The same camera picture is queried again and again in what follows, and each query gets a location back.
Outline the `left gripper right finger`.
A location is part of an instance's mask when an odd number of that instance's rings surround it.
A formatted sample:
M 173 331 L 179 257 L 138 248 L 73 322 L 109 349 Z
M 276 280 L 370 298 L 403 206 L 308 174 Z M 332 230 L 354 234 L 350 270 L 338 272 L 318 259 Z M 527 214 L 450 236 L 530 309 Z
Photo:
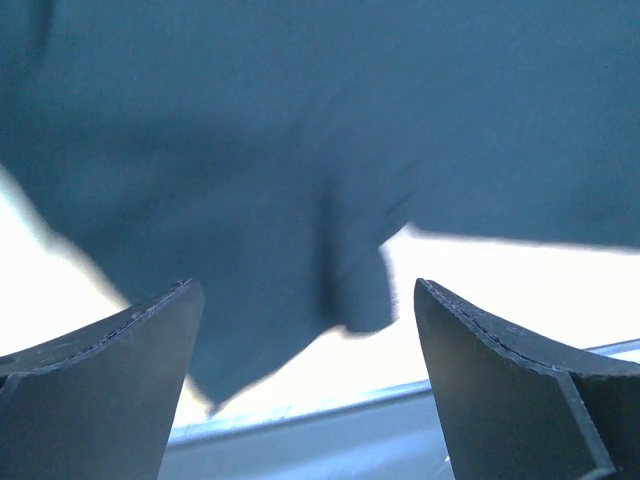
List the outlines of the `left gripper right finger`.
M 414 311 L 458 479 L 635 479 L 639 366 L 418 280 Z

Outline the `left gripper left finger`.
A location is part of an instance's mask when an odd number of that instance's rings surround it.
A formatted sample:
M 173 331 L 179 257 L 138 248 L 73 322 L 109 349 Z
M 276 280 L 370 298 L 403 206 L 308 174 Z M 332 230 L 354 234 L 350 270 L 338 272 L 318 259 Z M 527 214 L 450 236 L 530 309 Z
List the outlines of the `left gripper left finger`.
M 184 280 L 3 356 L 2 478 L 157 478 L 203 306 Z

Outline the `black t-shirt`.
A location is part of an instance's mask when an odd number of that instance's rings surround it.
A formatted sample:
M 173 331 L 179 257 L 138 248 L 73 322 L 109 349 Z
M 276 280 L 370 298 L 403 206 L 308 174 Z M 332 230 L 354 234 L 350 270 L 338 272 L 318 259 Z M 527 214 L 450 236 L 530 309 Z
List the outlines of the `black t-shirt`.
M 635 1 L 5 1 L 1 163 L 222 404 L 391 322 L 407 224 L 639 244 Z

